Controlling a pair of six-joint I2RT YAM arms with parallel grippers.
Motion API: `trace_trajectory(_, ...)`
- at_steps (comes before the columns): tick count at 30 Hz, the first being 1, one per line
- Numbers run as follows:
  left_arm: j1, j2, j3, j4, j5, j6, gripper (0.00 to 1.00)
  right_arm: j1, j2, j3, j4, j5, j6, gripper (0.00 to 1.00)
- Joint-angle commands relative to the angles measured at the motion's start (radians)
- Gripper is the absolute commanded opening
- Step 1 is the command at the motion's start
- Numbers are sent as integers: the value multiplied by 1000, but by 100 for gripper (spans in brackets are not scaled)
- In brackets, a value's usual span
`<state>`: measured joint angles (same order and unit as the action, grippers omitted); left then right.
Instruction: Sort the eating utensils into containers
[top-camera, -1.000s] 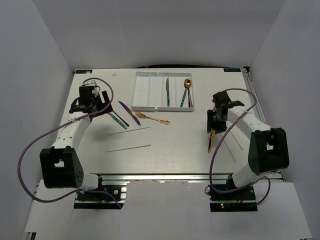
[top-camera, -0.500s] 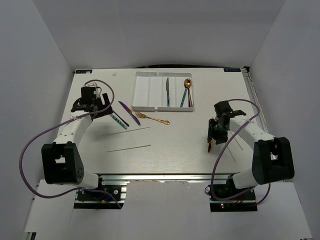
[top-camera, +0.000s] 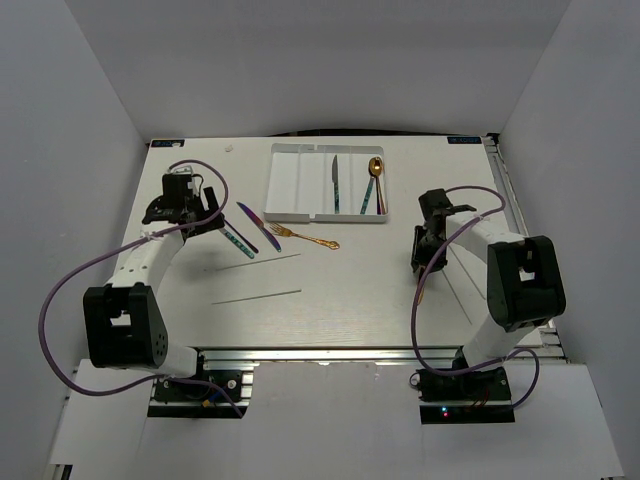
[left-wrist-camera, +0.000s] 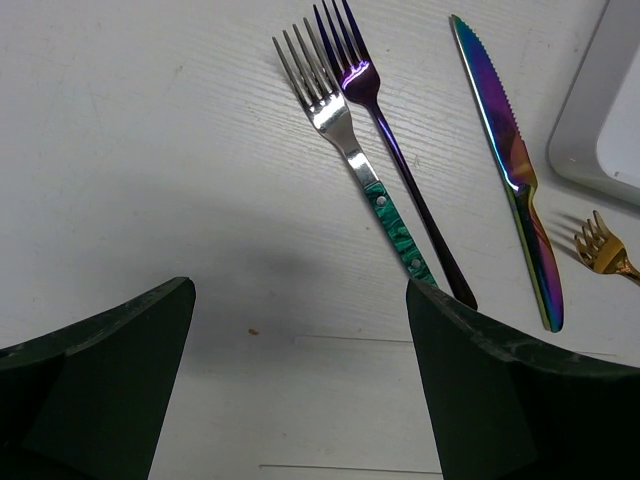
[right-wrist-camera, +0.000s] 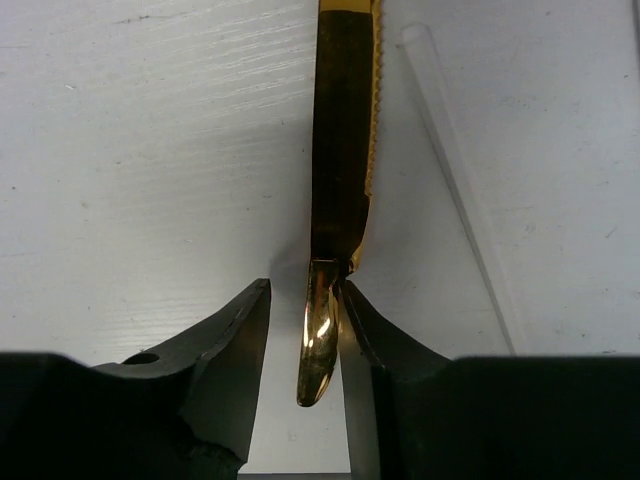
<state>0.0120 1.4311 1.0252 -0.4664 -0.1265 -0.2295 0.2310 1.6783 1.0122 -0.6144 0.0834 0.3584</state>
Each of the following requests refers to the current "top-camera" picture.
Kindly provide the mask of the purple iridescent spoon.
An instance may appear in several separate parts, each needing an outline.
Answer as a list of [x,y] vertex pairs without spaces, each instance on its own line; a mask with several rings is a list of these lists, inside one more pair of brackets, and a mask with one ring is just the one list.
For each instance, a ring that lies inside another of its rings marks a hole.
[[380,178],[376,178],[377,199],[379,204],[380,215],[387,214],[386,201],[384,198],[383,185]]

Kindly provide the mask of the silver spoon teal handle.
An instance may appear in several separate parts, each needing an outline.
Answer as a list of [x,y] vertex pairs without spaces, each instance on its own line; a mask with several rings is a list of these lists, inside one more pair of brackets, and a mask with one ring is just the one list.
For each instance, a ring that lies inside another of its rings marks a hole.
[[364,198],[361,204],[361,208],[360,208],[360,215],[365,215],[367,213],[367,209],[368,209],[368,205],[369,205],[369,201],[371,198],[371,194],[373,191],[373,187],[374,187],[374,183],[375,183],[375,178],[374,176],[369,177],[369,181],[367,184],[367,188],[365,190],[365,194],[364,194]]

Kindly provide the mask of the gold spoon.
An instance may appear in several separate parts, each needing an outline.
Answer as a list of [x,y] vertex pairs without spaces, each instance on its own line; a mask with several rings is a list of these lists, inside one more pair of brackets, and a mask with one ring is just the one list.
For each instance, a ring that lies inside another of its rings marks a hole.
[[369,161],[369,173],[371,176],[374,176],[376,178],[381,178],[383,172],[384,172],[384,166],[383,166],[383,161],[380,157],[376,156],[370,159]]

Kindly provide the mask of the purple iridescent knife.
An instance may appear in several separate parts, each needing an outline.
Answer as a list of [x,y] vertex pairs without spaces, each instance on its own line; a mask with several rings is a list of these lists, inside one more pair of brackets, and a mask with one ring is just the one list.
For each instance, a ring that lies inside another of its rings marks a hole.
[[264,224],[264,221],[244,203],[237,201],[236,204],[245,213],[245,215],[251,220],[251,222],[256,226],[256,228],[264,235],[264,237],[268,240],[269,244],[277,252],[281,252],[282,249],[281,249],[280,243],[277,241],[275,236],[267,229],[267,227]]

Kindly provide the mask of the silver fork teal handle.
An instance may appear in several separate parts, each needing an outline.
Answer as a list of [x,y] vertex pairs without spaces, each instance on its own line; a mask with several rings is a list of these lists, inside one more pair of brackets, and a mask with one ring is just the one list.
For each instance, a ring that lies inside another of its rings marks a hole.
[[220,232],[227,240],[229,240],[236,248],[238,248],[249,259],[255,258],[254,252],[251,251],[248,247],[246,247],[241,241],[239,241],[234,235],[229,233],[226,229],[222,228]]

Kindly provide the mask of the silver knife teal handle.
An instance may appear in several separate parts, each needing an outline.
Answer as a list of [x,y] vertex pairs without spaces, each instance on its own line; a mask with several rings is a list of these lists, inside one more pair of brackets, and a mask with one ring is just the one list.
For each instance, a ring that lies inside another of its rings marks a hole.
[[331,178],[333,184],[333,198],[334,198],[334,214],[340,213],[340,187],[339,187],[339,162],[338,155],[334,155],[331,165]]

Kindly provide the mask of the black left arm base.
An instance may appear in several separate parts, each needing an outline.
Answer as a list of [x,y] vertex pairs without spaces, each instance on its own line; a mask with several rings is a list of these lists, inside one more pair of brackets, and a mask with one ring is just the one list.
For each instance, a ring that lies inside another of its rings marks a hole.
[[149,418],[232,419],[246,413],[256,364],[205,360],[197,384],[155,381],[147,409]]

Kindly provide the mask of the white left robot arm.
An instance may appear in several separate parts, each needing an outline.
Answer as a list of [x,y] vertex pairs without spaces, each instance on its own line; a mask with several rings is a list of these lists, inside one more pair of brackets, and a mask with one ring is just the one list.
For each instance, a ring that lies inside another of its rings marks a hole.
[[191,399],[209,392],[212,377],[198,366],[196,349],[170,341],[156,294],[186,241],[223,227],[222,216],[192,225],[219,208],[212,188],[198,192],[196,177],[190,168],[162,177],[162,194],[148,205],[142,220],[143,243],[104,286],[88,288],[83,297],[94,367],[177,377],[177,387]]

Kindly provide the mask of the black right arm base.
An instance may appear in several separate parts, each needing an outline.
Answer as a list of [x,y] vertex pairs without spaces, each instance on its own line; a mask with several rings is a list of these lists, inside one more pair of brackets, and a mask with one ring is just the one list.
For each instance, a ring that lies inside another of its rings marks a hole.
[[445,377],[417,370],[409,385],[419,393],[422,425],[505,424],[515,421],[503,367]]

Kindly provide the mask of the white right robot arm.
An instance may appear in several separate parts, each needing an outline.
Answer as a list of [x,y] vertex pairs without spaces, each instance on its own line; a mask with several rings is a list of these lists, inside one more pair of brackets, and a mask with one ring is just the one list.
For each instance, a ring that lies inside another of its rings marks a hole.
[[[537,327],[561,315],[566,296],[553,242],[525,237],[500,227],[490,217],[506,200],[488,187],[464,185],[429,190],[419,197],[424,223],[414,231],[411,267],[418,283],[411,307],[410,338],[423,369],[452,377],[453,390],[472,399],[484,391],[489,370],[517,355],[517,344]],[[463,366],[430,366],[417,338],[417,313],[427,278],[447,265],[446,252],[457,244],[486,266],[488,315],[471,340],[459,348]]]

